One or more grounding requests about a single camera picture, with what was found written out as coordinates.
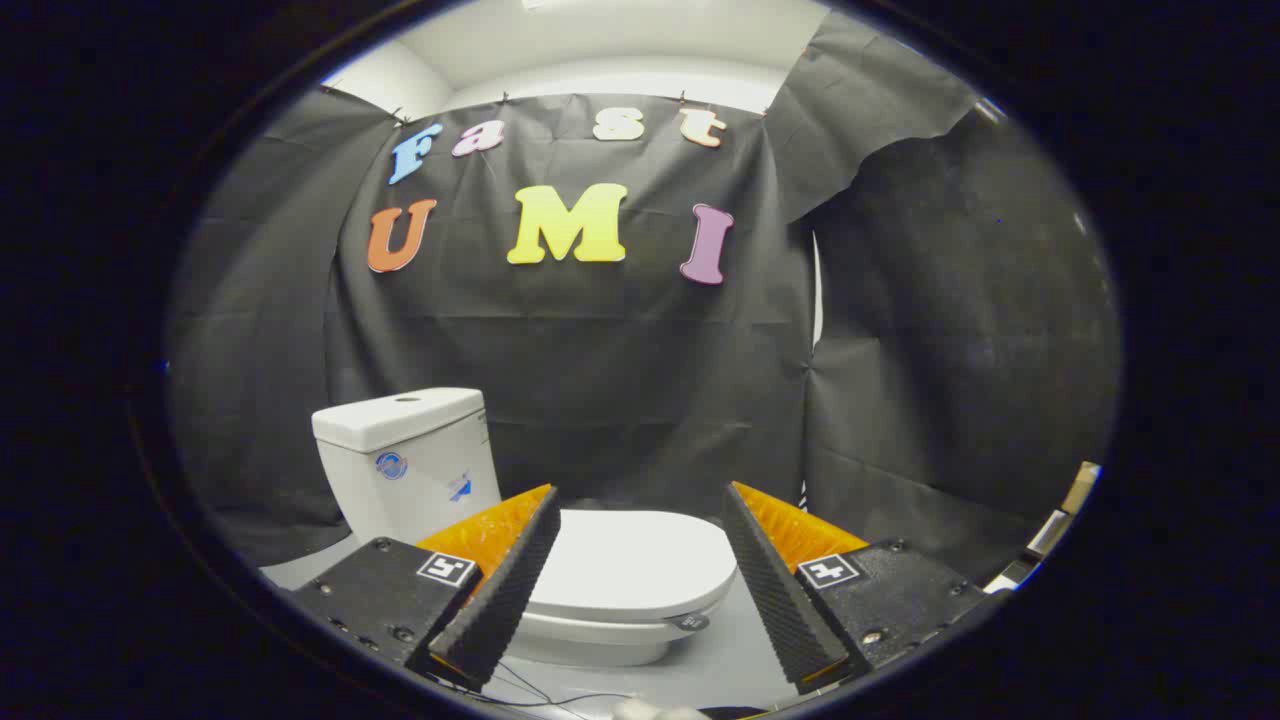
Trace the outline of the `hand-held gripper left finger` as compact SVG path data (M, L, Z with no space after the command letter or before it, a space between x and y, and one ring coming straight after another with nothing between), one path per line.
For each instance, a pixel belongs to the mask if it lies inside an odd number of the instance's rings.
M365 653L477 693L515 638L559 530L559 492L538 486L415 544L376 537L292 600Z

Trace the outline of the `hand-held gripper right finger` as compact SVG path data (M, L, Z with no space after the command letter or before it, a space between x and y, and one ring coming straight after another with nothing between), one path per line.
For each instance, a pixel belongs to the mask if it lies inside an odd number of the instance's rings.
M722 523L783 675L804 694L915 653L987 601L902 538L869 542L737 480Z

